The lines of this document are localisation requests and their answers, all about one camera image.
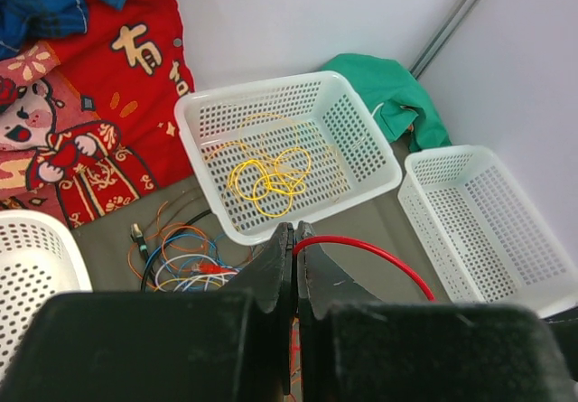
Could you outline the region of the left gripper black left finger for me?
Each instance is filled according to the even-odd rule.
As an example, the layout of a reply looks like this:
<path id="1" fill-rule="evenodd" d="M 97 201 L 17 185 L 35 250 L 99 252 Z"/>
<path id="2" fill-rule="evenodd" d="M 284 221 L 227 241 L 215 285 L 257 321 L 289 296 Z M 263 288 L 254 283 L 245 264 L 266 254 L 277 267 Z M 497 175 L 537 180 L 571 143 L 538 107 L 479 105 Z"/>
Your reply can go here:
<path id="1" fill-rule="evenodd" d="M 279 401 L 291 390 L 294 229 L 220 289 L 60 294 L 33 318 L 4 401 Z"/>

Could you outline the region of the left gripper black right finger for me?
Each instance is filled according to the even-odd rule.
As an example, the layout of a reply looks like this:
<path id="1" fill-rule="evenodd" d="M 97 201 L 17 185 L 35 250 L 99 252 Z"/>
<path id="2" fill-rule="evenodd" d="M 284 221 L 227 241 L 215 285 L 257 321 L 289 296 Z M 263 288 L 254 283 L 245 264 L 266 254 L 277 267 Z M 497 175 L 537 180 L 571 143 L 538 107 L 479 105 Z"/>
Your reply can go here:
<path id="1" fill-rule="evenodd" d="M 511 304 L 379 301 L 337 266 L 325 244 L 295 233 L 306 401 L 574 401 L 577 322 Z"/>

